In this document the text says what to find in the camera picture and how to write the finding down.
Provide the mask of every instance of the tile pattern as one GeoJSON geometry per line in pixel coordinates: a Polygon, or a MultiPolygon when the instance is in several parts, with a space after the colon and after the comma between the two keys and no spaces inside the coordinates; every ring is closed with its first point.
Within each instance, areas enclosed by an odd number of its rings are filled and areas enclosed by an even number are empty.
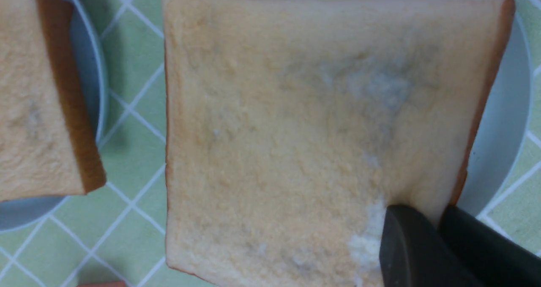
{"type": "MultiPolygon", "coordinates": [[[[110,73],[107,186],[71,197],[38,223],[0,235],[0,287],[75,287],[122,279],[129,287],[208,287],[164,260],[166,135],[160,0],[82,0],[110,73]]],[[[518,0],[541,64],[541,2],[518,0]]],[[[537,68],[536,75],[541,73],[537,68]]],[[[479,219],[541,256],[541,75],[531,127],[514,172],[479,219]]]]}

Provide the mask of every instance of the bread crust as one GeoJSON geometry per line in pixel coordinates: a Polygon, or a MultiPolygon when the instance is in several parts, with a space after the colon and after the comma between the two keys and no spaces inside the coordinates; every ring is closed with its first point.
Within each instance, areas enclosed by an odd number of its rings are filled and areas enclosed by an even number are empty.
{"type": "Polygon", "coordinates": [[[66,19],[71,13],[69,6],[62,5],[62,0],[36,1],[71,146],[85,193],[88,193],[105,185],[107,180],[87,114],[71,44],[66,42],[70,40],[69,22],[66,19]]]}

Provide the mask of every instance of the plate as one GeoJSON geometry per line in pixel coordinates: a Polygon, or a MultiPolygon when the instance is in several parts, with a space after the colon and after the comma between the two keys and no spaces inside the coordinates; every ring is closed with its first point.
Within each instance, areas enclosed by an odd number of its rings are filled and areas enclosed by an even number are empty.
{"type": "Polygon", "coordinates": [[[476,216],[502,187],[524,142],[533,104],[529,48],[515,19],[498,76],[486,103],[458,206],[476,216]]]}
{"type": "MultiPolygon", "coordinates": [[[[103,137],[108,104],[107,70],[100,38],[79,0],[67,0],[74,6],[71,18],[71,46],[85,95],[87,111],[96,143],[103,137]]],[[[0,203],[0,233],[31,225],[60,206],[64,197],[37,197],[0,203]]]]}

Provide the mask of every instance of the bread slice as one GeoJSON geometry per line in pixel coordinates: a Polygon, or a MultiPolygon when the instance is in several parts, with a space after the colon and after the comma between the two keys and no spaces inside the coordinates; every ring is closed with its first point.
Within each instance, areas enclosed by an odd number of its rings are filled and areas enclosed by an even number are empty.
{"type": "Polygon", "coordinates": [[[62,0],[0,0],[0,201],[105,184],[62,0]]]}
{"type": "Polygon", "coordinates": [[[514,0],[163,0],[167,264],[380,285],[385,206],[462,187],[514,0]]]}

